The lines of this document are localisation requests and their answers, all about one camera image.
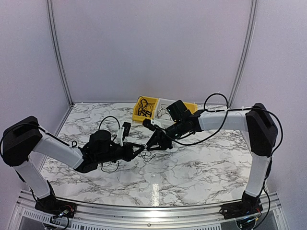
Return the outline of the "yellow plastic bin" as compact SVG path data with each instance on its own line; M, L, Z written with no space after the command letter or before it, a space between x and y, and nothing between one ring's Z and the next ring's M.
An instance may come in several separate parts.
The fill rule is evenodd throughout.
M187 103L187 102L183 102L183 103L186 106L186 109L184 112L185 115L191 115L195 113L198 109L198 106L195 103Z
M132 120L142 122L144 119L152 119L158 98L139 96L133 108Z

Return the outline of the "aluminium corner post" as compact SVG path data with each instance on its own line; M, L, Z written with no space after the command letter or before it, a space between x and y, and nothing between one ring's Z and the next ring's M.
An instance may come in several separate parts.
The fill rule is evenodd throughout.
M48 23L49 23L49 28L50 28L51 42L52 42L52 47L53 47L54 54L55 54L55 60L56 60L56 64L57 64L57 68L59 72L59 77L62 83L62 87L64 90L64 94L65 94L67 103L70 107L73 107L74 102L71 96L71 91L69 89L68 80L67 80L64 64L62 61L60 46L59 46L53 1L46 0L46 5L47 5L47 18L48 18Z
M248 25L247 25L246 35L244 39L243 49L241 52L239 64L236 70L235 79L234 79L233 86L232 86L232 89L229 95L229 99L228 99L230 107L235 102L235 97L236 97L240 82L243 77L245 64L248 58L248 53L250 50L250 46L251 46L252 38L254 34L255 22L256 22L256 17L257 17L257 9L258 9L258 0L252 0L250 3Z

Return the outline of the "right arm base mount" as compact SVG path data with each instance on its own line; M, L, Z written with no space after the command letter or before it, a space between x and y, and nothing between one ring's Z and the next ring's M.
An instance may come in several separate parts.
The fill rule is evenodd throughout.
M224 219L232 219L256 214L262 210L260 195L254 197L244 191L240 201L223 204L219 213Z

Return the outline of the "right yellow plastic bin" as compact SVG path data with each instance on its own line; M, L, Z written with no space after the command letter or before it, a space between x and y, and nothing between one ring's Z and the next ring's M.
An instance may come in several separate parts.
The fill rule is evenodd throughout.
M191 115L195 113L198 109L198 106L195 103L187 103L187 102L183 102L183 103L186 106L186 109L184 112L185 115Z

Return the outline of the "left aluminium corner post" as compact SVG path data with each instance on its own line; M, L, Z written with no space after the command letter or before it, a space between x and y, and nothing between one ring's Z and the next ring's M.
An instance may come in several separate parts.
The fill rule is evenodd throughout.
M55 54L55 60L56 60L56 64L57 64L57 68L59 72L59 77L62 83L62 87L64 90L64 94L65 94L67 103L70 107L73 107L74 102L71 96L71 91L69 89L68 80L67 80L64 64L62 61L60 46L59 46L53 1L46 0L46 5L47 5L47 18L48 18L48 23L49 23L49 28L50 28L51 42L52 42L52 47L53 47L54 54Z

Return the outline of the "right aluminium corner post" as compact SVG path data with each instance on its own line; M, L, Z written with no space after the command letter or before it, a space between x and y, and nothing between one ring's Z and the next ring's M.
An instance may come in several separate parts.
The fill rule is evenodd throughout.
M248 58L248 53L250 50L250 46L251 46L252 38L254 34L255 22L256 22L256 17L257 17L257 9L258 9L258 0L252 0L250 3L248 25L247 25L246 35L244 39L243 49L241 52L239 64L236 70L235 79L234 79L233 86L232 86L232 89L229 95L229 99L228 99L230 107L235 102L235 97L236 97L240 82L243 77L245 64Z

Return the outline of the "left yellow plastic bin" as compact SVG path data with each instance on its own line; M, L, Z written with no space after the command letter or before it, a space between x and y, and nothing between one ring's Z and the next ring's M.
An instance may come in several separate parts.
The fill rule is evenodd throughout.
M158 98L139 96L133 108L132 120L142 122L144 119L152 119Z

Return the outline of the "white plastic bin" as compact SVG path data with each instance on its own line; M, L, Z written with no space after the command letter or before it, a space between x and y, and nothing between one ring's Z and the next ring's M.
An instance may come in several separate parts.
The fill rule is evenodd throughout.
M161 122L164 126L173 125L174 121L166 108L174 102L174 100L159 98L153 118Z

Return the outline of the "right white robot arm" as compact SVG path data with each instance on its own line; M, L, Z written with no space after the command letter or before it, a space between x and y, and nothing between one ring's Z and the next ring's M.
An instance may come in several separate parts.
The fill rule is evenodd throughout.
M247 215L256 207L254 197L259 197L272 168L272 157L283 140L283 129L278 117L268 111L262 103L250 107L209 110L199 109L192 113L181 100L167 107L173 124L163 127L154 119L144 119L143 126L153 131L147 142L147 150L171 149L175 142L182 146L188 143L180 141L190 134L203 131L221 130L239 131L249 148L252 164L244 198L238 203L238 211Z

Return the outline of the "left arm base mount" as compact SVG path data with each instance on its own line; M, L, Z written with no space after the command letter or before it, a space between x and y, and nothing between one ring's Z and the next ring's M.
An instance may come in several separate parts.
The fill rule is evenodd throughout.
M60 214L63 213L63 216L73 218L77 204L74 202L57 199L49 181L47 181L47 184L49 186L50 193L44 198L35 198L35 209L58 217L61 217Z

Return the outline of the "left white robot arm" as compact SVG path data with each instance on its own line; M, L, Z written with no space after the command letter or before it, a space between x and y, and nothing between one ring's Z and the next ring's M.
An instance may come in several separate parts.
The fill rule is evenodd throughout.
M145 149L145 145L124 140L129 131L130 125L125 122L113 140L109 131L99 129L80 147L50 134L39 125L36 117L29 116L3 132L0 155L8 166L15 169L36 197L42 199L42 206L50 213L57 213L61 207L60 202L52 196L52 187L33 165L30 154L38 152L79 173L89 173L106 162L129 162Z

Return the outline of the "aluminium front rail frame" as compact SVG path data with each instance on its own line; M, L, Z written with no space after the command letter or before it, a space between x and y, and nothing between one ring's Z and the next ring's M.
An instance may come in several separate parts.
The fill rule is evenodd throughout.
M69 223L70 230L237 230L249 219L257 230L287 230L289 226L277 193L260 197L263 210L246 217L225 219L222 203L186 207L129 207L74 201L74 217L51 220L52 215L35 209L31 192L18 196L8 229L60 229Z

